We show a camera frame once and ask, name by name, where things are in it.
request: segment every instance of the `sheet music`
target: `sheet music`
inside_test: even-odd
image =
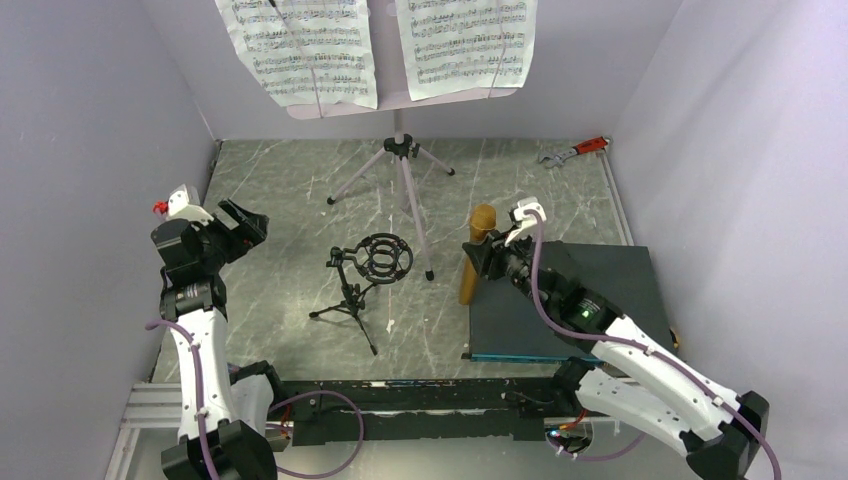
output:
[[[537,0],[396,3],[412,100],[489,88],[493,80],[495,87],[524,86],[533,59]]]
[[[241,62],[280,106],[377,108],[366,0],[215,0]]]

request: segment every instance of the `musical notation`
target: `musical notation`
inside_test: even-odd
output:
[[[317,94],[377,107],[366,0],[215,1],[239,59],[280,105]]]
[[[397,5],[412,100],[524,84],[537,0],[406,0]]]

